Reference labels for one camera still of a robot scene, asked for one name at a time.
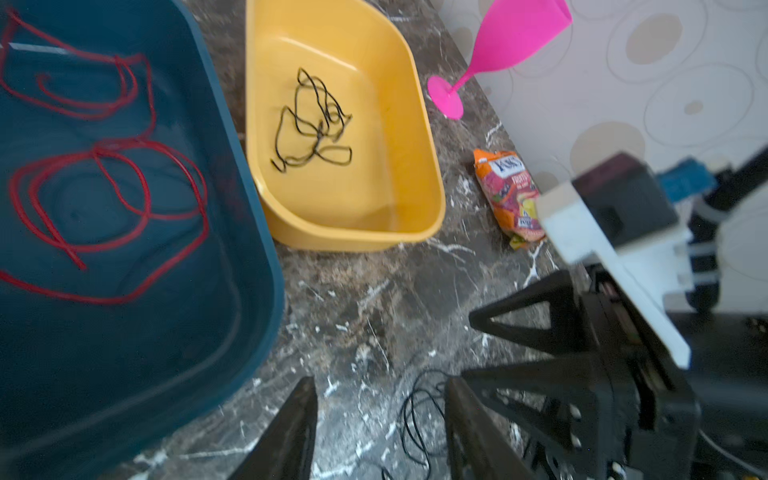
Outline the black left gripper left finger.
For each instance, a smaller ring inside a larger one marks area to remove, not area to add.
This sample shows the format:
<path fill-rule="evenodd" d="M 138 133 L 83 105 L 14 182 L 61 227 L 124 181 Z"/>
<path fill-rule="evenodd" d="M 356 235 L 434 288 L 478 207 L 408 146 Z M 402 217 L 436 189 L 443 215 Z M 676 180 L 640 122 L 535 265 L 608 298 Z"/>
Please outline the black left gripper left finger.
<path fill-rule="evenodd" d="M 309 479 L 318 419 L 314 378 L 301 378 L 229 479 Z"/>

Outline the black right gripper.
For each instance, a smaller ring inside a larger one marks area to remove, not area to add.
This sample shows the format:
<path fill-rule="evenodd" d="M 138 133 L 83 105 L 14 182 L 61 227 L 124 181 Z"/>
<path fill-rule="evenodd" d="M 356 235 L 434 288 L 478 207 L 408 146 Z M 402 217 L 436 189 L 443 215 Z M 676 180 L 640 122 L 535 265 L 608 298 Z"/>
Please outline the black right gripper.
<path fill-rule="evenodd" d="M 767 318 L 676 313 L 692 348 L 675 366 L 608 275 L 580 298 L 568 271 L 469 313 L 484 334 L 548 360 L 461 373 L 481 402 L 517 424 L 578 479 L 764 479 Z"/>

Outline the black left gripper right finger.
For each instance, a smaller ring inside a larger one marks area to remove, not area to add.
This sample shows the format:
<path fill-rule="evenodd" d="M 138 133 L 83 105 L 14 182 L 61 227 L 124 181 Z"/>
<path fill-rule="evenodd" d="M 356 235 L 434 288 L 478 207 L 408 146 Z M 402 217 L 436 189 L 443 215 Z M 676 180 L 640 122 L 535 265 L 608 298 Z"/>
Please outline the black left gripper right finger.
<path fill-rule="evenodd" d="M 461 377 L 445 386 L 445 430 L 452 479 L 533 479 Z"/>

